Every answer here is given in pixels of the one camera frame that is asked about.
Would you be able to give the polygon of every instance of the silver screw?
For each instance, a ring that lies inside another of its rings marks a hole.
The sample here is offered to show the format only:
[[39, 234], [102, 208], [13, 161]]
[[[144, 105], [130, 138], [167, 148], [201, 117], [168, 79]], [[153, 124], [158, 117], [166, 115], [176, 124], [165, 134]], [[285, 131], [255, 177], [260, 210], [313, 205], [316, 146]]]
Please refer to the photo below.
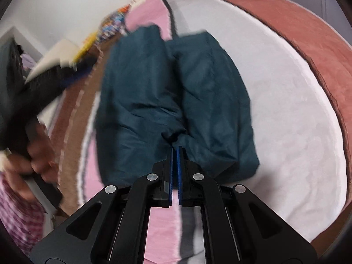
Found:
[[106, 188], [105, 188], [105, 192], [107, 194], [112, 194], [116, 191], [116, 187], [114, 185], [108, 185]]
[[147, 179], [149, 181], [156, 181], [158, 179], [158, 175], [154, 174], [154, 173], [151, 173], [151, 174], [147, 175]]
[[201, 181], [202, 179], [204, 179], [204, 176], [200, 173], [196, 173], [193, 175], [193, 179], [195, 179], [196, 181]]
[[238, 192], [239, 194], [243, 194], [246, 191], [246, 187], [239, 184], [235, 186], [235, 191]]

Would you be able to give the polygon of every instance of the human hand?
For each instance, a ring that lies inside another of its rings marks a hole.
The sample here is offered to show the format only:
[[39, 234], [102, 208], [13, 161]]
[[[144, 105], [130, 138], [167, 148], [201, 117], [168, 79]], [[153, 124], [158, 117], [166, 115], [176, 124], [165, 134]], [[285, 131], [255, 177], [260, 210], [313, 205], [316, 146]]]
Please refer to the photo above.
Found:
[[5, 178], [13, 191], [29, 202], [36, 200], [32, 191], [21, 177], [23, 174], [31, 174], [33, 171], [40, 174], [46, 183], [57, 183], [59, 167], [55, 163], [55, 152], [45, 126], [36, 127], [38, 136], [29, 144], [27, 150], [32, 161], [13, 153], [4, 161]]

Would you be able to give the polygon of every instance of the folded clothing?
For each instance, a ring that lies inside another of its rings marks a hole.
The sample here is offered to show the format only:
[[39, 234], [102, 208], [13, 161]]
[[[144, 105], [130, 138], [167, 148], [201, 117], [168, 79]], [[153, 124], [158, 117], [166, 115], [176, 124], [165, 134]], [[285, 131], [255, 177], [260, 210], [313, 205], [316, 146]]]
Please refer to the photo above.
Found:
[[131, 185], [171, 146], [219, 183], [259, 165], [247, 90], [207, 32], [165, 42], [150, 26], [121, 38], [103, 77], [96, 141], [105, 185]]

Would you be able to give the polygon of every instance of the person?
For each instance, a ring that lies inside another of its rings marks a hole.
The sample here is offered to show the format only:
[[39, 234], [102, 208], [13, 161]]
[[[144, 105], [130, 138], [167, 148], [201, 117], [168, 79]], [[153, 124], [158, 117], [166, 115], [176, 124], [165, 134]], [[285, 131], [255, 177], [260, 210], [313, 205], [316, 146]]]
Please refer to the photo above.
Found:
[[37, 138], [27, 148], [32, 161], [12, 153], [4, 159], [0, 174], [0, 219], [26, 255], [43, 238], [44, 209], [21, 175], [34, 171], [45, 182], [56, 183], [59, 173], [45, 126], [38, 124], [36, 130]]

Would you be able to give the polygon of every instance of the bed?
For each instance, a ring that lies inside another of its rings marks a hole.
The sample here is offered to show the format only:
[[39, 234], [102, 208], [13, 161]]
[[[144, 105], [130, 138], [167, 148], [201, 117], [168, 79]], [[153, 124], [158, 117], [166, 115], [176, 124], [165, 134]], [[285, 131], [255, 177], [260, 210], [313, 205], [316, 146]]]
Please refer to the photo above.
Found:
[[[125, 21], [128, 31], [151, 23], [160, 26], [165, 39], [173, 31], [206, 30], [228, 52], [251, 98], [260, 160], [256, 175], [242, 183], [310, 241], [322, 263], [345, 263], [344, 246], [351, 241], [351, 46], [288, 0], [145, 0]], [[99, 64], [45, 113], [68, 214], [103, 187], [94, 118], [105, 63], [118, 38], [90, 50]], [[164, 231], [157, 229], [161, 222]], [[182, 242], [185, 234], [191, 234], [191, 243]], [[199, 210], [177, 204], [155, 208], [145, 263], [204, 263], [202, 241]], [[170, 245], [156, 253], [162, 242]]]

